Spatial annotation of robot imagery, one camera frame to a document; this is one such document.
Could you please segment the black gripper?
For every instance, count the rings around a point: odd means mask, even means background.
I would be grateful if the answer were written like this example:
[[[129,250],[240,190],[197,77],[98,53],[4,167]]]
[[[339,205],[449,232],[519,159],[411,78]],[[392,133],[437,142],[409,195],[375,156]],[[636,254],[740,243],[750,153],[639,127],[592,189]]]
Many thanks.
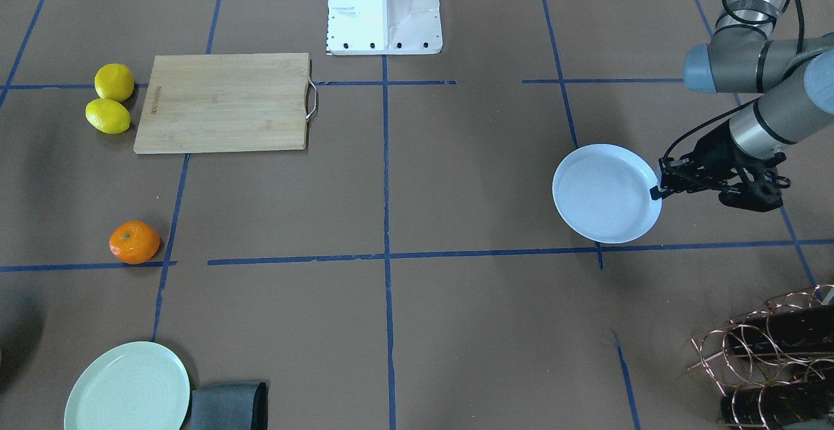
[[[789,178],[779,174],[777,166],[786,160],[783,152],[765,159],[748,156],[736,144],[725,122],[698,139],[693,151],[682,156],[679,166],[674,158],[661,158],[657,184],[650,189],[652,201],[660,201],[682,192],[693,194],[712,190],[722,205],[754,212],[768,212],[783,207],[783,189]]]

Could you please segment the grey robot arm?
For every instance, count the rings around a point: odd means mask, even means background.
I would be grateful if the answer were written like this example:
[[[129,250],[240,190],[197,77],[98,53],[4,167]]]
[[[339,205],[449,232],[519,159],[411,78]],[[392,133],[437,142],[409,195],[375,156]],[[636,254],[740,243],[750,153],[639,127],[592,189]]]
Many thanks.
[[[727,207],[768,212],[790,187],[784,151],[832,125],[832,34],[805,37],[801,0],[721,3],[711,41],[686,55],[685,86],[756,98],[712,119],[691,152],[664,153],[650,196],[717,192]]]

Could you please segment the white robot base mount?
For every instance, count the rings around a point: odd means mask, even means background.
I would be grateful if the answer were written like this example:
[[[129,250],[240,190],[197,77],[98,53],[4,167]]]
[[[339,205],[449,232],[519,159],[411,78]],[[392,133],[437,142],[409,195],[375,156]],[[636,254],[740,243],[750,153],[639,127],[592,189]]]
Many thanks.
[[[328,0],[326,53],[438,54],[440,0]]]

